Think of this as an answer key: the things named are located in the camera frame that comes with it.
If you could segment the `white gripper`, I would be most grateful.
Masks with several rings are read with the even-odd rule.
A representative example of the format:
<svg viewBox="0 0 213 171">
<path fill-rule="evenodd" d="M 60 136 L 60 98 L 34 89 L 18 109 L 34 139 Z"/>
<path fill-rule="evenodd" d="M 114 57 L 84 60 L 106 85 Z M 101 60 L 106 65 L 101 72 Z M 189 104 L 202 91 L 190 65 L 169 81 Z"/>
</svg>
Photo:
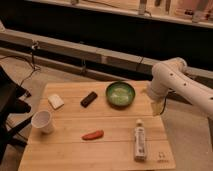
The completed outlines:
<svg viewBox="0 0 213 171">
<path fill-rule="evenodd" d="M 168 94 L 168 87 L 164 86 L 156 79 L 153 79 L 147 85 L 147 95 L 154 101 L 151 102 L 152 114 L 158 116 L 164 106 L 164 99 Z"/>
</svg>

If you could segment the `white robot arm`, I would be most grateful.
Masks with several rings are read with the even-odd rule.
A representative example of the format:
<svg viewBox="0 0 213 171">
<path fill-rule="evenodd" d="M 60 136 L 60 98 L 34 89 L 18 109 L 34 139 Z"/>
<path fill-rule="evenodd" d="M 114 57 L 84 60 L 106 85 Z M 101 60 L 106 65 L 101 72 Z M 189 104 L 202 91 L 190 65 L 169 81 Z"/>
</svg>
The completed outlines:
<svg viewBox="0 0 213 171">
<path fill-rule="evenodd" d="M 147 95 L 160 101 L 172 89 L 213 120 L 213 89 L 187 77 L 186 69 L 186 61 L 179 57 L 154 64 Z"/>
</svg>

